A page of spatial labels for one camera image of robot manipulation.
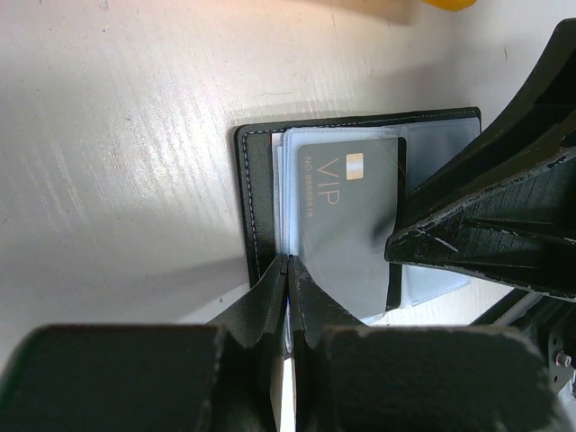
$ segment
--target card chip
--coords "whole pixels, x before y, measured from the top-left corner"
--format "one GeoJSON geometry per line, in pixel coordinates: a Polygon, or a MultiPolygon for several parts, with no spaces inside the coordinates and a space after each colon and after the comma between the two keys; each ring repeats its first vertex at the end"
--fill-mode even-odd
{"type": "Polygon", "coordinates": [[[364,153],[346,155],[346,180],[364,178],[364,153]]]}

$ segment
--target scratched surface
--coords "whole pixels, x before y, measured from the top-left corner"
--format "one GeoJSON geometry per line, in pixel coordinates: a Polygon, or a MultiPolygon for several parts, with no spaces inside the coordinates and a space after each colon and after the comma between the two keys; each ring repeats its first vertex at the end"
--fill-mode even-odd
{"type": "Polygon", "coordinates": [[[227,305],[247,280],[234,126],[470,104],[486,124],[569,15],[571,0],[459,14],[416,0],[0,0],[0,364],[46,322],[227,305]]]}

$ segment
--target white stitching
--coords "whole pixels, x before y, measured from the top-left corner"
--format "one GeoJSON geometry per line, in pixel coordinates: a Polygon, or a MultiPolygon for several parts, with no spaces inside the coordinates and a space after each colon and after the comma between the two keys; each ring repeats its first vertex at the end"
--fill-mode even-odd
{"type": "MultiPolygon", "coordinates": [[[[474,113],[471,110],[462,110],[462,111],[452,111],[450,112],[451,115],[455,114],[467,114],[467,113],[474,113]]],[[[438,113],[438,114],[426,114],[426,115],[410,115],[408,117],[402,117],[399,119],[391,119],[395,122],[400,122],[403,120],[413,120],[413,119],[430,119],[433,117],[444,117],[446,116],[445,113],[438,113]]],[[[377,122],[385,122],[383,119],[379,120],[365,120],[365,121],[352,121],[350,123],[340,123],[340,124],[324,124],[321,126],[311,126],[312,128],[339,128],[342,126],[356,126],[358,124],[368,124],[368,123],[377,123],[377,122]]],[[[254,199],[252,198],[252,184],[250,183],[250,165],[248,163],[248,144],[246,143],[248,135],[255,135],[258,133],[280,133],[286,132],[286,129],[271,129],[271,130],[252,130],[246,132],[242,136],[242,152],[244,153],[244,168],[246,172],[246,181],[247,181],[247,189],[248,189],[248,207],[250,209],[250,224],[252,226],[252,238],[254,240],[254,251],[256,253],[256,271],[258,273],[258,279],[260,279],[260,262],[258,261],[258,243],[257,243],[257,231],[256,231],[256,217],[254,215],[254,199]]]]}

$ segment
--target card holder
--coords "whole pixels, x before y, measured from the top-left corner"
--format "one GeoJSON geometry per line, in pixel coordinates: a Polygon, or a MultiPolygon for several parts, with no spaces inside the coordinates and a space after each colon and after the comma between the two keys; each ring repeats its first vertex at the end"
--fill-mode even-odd
{"type": "MultiPolygon", "coordinates": [[[[257,283],[276,255],[274,167],[271,148],[271,135],[273,133],[285,132],[291,128],[310,127],[382,127],[411,125],[413,123],[430,123],[432,125],[434,122],[441,124],[445,121],[459,119],[477,119],[479,133],[480,117],[480,110],[470,107],[333,119],[278,121],[238,127],[234,140],[238,162],[240,204],[250,285],[254,286],[257,283]]],[[[430,140],[433,142],[434,137],[430,136],[430,140]]],[[[410,167],[414,166],[416,171],[418,167],[421,167],[422,169],[418,169],[419,175],[429,176],[450,160],[461,148],[458,148],[458,146],[456,148],[436,148],[437,157],[435,162],[430,165],[429,157],[425,157],[427,161],[424,166],[422,166],[423,161],[419,160],[422,159],[422,152],[416,151],[418,150],[417,148],[414,148],[414,151],[410,151],[410,149],[409,140],[407,143],[407,169],[410,170],[410,167]]],[[[415,185],[415,181],[419,181],[418,179],[414,180],[414,178],[413,176],[412,180],[407,179],[407,185],[410,188],[415,185]]],[[[394,284],[391,283],[389,286],[387,310],[395,309],[406,302],[406,295],[401,292],[401,279],[402,277],[395,277],[394,280],[396,282],[394,284]]]]}

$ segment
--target black leather wallet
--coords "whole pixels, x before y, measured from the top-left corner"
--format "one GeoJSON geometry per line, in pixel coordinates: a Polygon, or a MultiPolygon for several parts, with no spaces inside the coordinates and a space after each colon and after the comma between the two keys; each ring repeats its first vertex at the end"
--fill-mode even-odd
{"type": "MultiPolygon", "coordinates": [[[[480,110],[471,107],[334,119],[279,121],[238,127],[234,140],[250,285],[254,286],[257,283],[276,255],[274,173],[271,147],[271,135],[273,133],[285,132],[291,128],[381,127],[465,118],[480,119],[480,110]]],[[[398,279],[398,285],[400,285],[401,277],[398,279]]],[[[399,286],[395,289],[389,289],[388,310],[400,305],[400,289],[399,286]]]]}

